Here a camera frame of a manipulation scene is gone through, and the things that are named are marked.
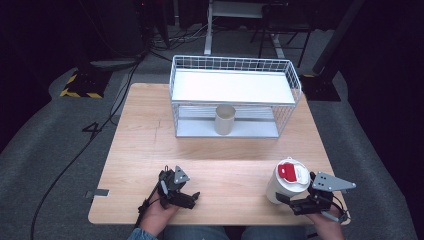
gray carpet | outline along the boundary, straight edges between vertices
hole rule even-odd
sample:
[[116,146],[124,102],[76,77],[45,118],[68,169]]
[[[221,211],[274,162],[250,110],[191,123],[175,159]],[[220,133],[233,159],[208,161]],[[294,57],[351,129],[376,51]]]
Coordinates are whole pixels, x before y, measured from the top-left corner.
[[[215,34],[212,55],[256,57],[259,39],[250,44],[252,34],[243,29]],[[331,31],[312,34],[299,74],[311,72],[331,36]],[[203,47],[204,38],[200,38],[174,50],[156,52],[167,58],[203,55]],[[299,51],[284,52],[288,59],[297,62]],[[275,58],[272,50],[264,54]],[[170,67],[170,62],[148,55],[132,82],[167,83]],[[38,203],[89,141],[91,134],[82,129],[93,122],[103,124],[117,107],[113,103],[129,69],[113,73],[103,99],[59,97],[73,71],[70,69],[52,83],[52,101],[20,129],[0,155],[1,240],[29,239]],[[336,176],[358,186],[345,194],[352,216],[351,223],[343,227],[347,239],[417,239],[405,199],[356,120],[340,74],[334,84],[341,102],[310,101],[309,106]],[[114,122],[119,122],[119,113],[113,117]],[[115,125],[105,125],[54,186],[38,215],[35,239],[128,237],[132,226],[91,224],[87,219],[91,202],[84,197],[86,191],[97,188],[115,130]]]

paper cup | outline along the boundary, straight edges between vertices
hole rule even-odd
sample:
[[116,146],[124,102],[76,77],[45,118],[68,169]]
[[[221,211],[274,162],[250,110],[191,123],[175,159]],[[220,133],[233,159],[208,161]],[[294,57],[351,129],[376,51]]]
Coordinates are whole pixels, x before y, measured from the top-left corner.
[[299,161],[287,158],[278,163],[266,188],[266,196],[272,203],[281,204],[275,193],[289,198],[304,192],[309,187],[308,169]]
[[233,129],[236,110],[231,105],[219,105],[216,108],[215,131],[219,135],[228,135]]

red lid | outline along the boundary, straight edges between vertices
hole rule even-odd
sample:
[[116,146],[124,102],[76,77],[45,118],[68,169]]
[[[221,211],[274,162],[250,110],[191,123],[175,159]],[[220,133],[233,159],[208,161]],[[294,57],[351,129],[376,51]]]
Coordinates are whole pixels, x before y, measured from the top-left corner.
[[292,163],[284,163],[278,165],[278,175],[286,179],[288,182],[296,182],[296,172]]

chair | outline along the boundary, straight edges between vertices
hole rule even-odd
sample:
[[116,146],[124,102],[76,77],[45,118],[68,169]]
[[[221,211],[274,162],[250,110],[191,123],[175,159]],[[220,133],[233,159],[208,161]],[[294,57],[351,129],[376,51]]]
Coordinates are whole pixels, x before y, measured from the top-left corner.
[[[303,55],[312,32],[310,19],[305,14],[306,2],[302,0],[270,1],[262,7],[262,19],[260,28],[262,30],[261,45],[259,47],[259,56],[261,58],[264,48],[265,34],[272,34],[278,37],[278,34],[291,34],[292,37],[284,45],[285,49],[302,49],[297,67],[302,63]],[[250,42],[253,42],[258,28]],[[288,46],[298,33],[306,33],[306,39],[303,47]]]

white wire basket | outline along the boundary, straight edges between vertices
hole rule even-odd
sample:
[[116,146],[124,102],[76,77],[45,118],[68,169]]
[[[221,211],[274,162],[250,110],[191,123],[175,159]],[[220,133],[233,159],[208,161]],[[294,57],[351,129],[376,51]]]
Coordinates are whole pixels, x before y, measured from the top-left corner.
[[[283,59],[181,56],[169,81],[176,137],[279,138],[302,95]],[[220,104],[236,109],[231,132],[215,132]]]

